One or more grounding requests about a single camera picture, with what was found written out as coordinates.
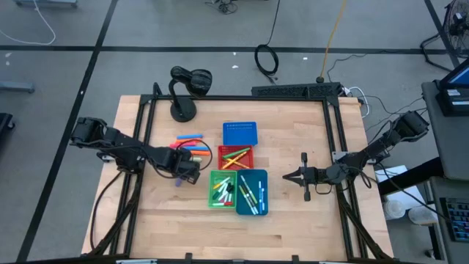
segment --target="pink chalk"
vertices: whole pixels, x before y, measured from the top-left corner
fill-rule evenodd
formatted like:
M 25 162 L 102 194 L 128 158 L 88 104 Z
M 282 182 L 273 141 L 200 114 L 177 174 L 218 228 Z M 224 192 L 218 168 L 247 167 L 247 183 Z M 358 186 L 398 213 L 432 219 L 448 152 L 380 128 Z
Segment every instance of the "pink chalk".
M 173 143 L 173 144 L 170 144 L 169 147 L 172 148 L 172 149 L 176 149 L 176 147 L 179 146 L 180 144 L 181 143 Z M 195 146 L 196 144 L 197 144 L 197 142 L 193 141 L 193 142 L 186 142 L 186 143 L 182 144 L 182 146 Z

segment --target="keyboard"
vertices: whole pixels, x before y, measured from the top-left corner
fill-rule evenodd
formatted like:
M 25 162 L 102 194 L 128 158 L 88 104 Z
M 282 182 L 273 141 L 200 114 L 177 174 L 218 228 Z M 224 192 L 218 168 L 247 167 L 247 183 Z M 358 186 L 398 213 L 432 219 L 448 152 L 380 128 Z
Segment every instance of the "keyboard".
M 448 232 L 456 242 L 469 243 L 469 199 L 441 198 L 448 223 Z
M 314 98 L 324 96 L 337 96 L 340 92 L 339 82 L 323 84 L 291 84 L 273 85 L 266 87 L 252 87 L 253 96 L 281 96 L 294 98 Z

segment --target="gray floor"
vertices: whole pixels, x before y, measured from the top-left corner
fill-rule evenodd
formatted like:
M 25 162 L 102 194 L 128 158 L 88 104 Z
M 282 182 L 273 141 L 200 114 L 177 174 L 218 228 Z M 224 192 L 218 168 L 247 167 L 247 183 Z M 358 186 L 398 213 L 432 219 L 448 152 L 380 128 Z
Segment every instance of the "gray floor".
M 42 8 L 57 33 L 54 44 L 94 45 L 110 2 L 80 0 L 77 10 Z M 276 1 L 242 0 L 233 15 L 221 15 L 203 2 L 120 0 L 105 45 L 255 46 L 268 39 Z M 433 2 L 442 17 L 447 1 Z M 271 45 L 325 47 L 340 3 L 283 1 Z M 0 2 L 0 29 L 28 41 L 47 42 L 50 37 L 32 8 L 16 7 L 12 1 Z M 423 1 L 349 0 L 333 47 L 417 48 L 435 32 Z M 0 45 L 13 44 L 0 35 Z M 438 40 L 430 47 L 443 45 Z M 334 59 L 348 55 L 330 54 L 328 68 Z M 14 261 L 18 254 L 90 56 L 89 52 L 0 51 L 0 80 L 32 81 L 37 88 L 32 95 L 0 93 L 0 111 L 14 114 L 17 120 L 0 155 L 0 210 L 5 212 L 0 215 L 0 263 Z M 279 54 L 278 84 L 314 82 L 322 58 L 322 54 Z M 432 58 L 450 67 L 446 55 Z M 265 54 L 261 59 L 268 60 Z M 175 65 L 212 71 L 211 95 L 249 95 L 252 86 L 269 85 L 251 53 L 102 52 L 80 116 L 103 118 L 112 125 L 121 95 L 149 93 L 155 81 L 167 93 L 169 71 Z M 395 111 L 421 97 L 422 82 L 445 74 L 420 55 L 380 54 L 339 62 L 331 78 L 381 97 L 388 110 Z M 365 128 L 388 116 L 377 100 L 370 98 L 369 104 L 372 112 L 363 120 Z M 422 100 L 410 108 L 421 107 Z M 379 127 L 370 129 L 368 137 Z M 411 168 L 436 155 L 429 134 L 419 142 L 398 145 L 385 165 Z M 93 151 L 67 148 L 30 260 L 80 253 L 101 166 Z M 426 227 L 407 219 L 390 221 L 388 227 L 397 257 L 438 263 L 423 256 L 423 250 L 431 247 Z

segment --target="yellow pencil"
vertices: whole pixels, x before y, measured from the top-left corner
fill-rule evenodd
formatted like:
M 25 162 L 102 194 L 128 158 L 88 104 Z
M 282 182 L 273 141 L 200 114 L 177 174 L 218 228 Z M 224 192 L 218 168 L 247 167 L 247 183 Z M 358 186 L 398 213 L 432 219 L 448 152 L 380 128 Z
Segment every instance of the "yellow pencil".
M 232 160 L 233 160 L 232 158 L 225 158 L 225 159 L 226 159 L 227 161 L 232 161 Z M 250 169 L 248 166 L 246 166 L 246 165 L 244 165 L 244 164 L 242 164 L 242 163 L 239 163 L 239 162 L 237 162 L 237 161 L 233 162 L 233 164 L 236 164 L 236 165 L 238 165 L 238 166 L 240 166 L 240 167 L 243 167 L 244 169 Z
M 229 166 L 231 166 L 235 161 L 238 161 L 240 158 L 242 158 L 244 155 L 246 155 L 247 151 L 239 154 L 236 158 L 233 158 L 230 162 L 228 162 L 227 164 L 225 164 L 225 166 L 222 167 L 222 169 L 226 169 L 228 168 Z

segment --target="white cable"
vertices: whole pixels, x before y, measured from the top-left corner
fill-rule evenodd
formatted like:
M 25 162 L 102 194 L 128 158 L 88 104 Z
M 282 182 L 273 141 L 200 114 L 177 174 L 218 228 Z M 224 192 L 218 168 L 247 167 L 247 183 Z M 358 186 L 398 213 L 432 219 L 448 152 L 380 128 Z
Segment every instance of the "white cable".
M 357 89 L 363 96 L 363 99 L 365 100 L 365 104 L 366 104 L 366 114 L 364 116 L 361 116 L 361 118 L 365 118 L 366 116 L 369 115 L 369 104 L 368 104 L 368 100 L 366 99 L 366 96 L 365 96 L 365 93 L 360 89 L 360 87 L 350 87 L 348 90 L 353 90 L 353 89 Z
M 47 23 L 47 21 L 45 20 L 45 18 L 43 17 L 43 14 L 41 14 L 41 12 L 39 11 L 39 7 L 37 6 L 37 3 L 36 3 L 36 0 L 33 0 L 34 2 L 34 5 L 36 6 L 36 11 L 37 13 L 39 14 L 39 16 L 43 19 L 45 25 L 51 30 L 52 34 L 53 34 L 53 39 L 48 42 L 48 43 L 36 43 L 36 42 L 29 42 L 29 41 L 22 41 L 22 40 L 17 40 L 15 39 L 14 37 L 10 37 L 9 35 L 5 34 L 1 29 L 0 29 L 0 33 L 2 33 L 5 37 L 13 40 L 13 41 L 16 41 L 16 42 L 19 42 L 19 43 L 23 43 L 23 44 L 31 44 L 31 45 L 50 45 L 52 44 L 55 40 L 56 40 L 56 32 L 53 31 L 53 29 L 51 28 L 51 26 L 49 26 L 49 23 Z

